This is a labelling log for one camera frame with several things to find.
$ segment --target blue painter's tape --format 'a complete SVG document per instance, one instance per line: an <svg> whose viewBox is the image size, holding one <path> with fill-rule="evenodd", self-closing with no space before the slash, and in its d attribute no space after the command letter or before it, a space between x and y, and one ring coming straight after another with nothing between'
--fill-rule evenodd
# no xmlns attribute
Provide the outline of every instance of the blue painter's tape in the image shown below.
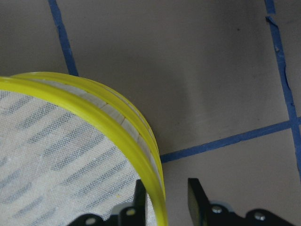
<svg viewBox="0 0 301 226"><path fill-rule="evenodd" d="M265 0L265 7L268 14L276 14L274 0Z"/></svg>
<svg viewBox="0 0 301 226"><path fill-rule="evenodd" d="M301 135L299 130L299 119L297 118L297 113L293 102L292 91L287 82L286 70L285 70L286 63L285 63L285 56L284 56L283 46L280 37L280 31L272 17L267 16L266 20L269 22L269 26L271 29L274 50L276 54L278 70L279 70L281 84L282 84L282 90L284 93L285 103L286 103L288 116L290 119L290 124L293 133L293 141L294 141L295 151L296 151L297 166L298 166L298 171L301 180Z"/></svg>
<svg viewBox="0 0 301 226"><path fill-rule="evenodd" d="M217 149L220 147L225 147L228 145L236 144L241 141L245 141L245 140L253 139L256 137L261 137L261 136L264 136L267 134L279 132L279 131L282 131L285 129L289 129L290 126L291 126L290 122L285 121L285 122L281 122L281 123L278 123L275 125L263 127L260 129L255 129L255 130L252 130L252 131L249 131L246 133L242 133L242 134L234 135L234 136L227 137L224 139L216 140L216 141L206 143L206 144L203 144L200 146L191 147L191 148L180 150L177 152L164 154L164 155L161 155L161 162L166 163L169 161L181 159L181 158L188 157L191 155L203 153L206 151L211 151L211 150L214 150L214 149Z"/></svg>
<svg viewBox="0 0 301 226"><path fill-rule="evenodd" d="M58 31L62 51L63 51L64 57L65 57L65 62L67 64L68 72L71 75L78 76L79 74L78 74L78 71L75 66L75 61L74 61L74 58L72 55L67 32L66 32L65 26L62 21L61 11L57 5L56 0L48 0L48 3L50 6L50 9L51 9L52 17L53 17L53 19L55 21L55 25L57 27L57 31Z"/></svg>

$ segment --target gray floor tile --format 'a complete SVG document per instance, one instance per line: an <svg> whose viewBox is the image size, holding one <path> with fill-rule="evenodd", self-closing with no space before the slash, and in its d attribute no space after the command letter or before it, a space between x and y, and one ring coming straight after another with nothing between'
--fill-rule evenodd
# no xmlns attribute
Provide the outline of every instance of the gray floor tile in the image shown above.
<svg viewBox="0 0 301 226"><path fill-rule="evenodd" d="M0 75L68 73L46 0L0 2Z"/></svg>
<svg viewBox="0 0 301 226"><path fill-rule="evenodd" d="M198 178L210 200L244 216L264 208L300 224L301 190L291 130L163 164L169 224L192 225L187 178Z"/></svg>
<svg viewBox="0 0 301 226"><path fill-rule="evenodd" d="M288 119L264 1L58 3L80 76L133 101L161 154Z"/></svg>

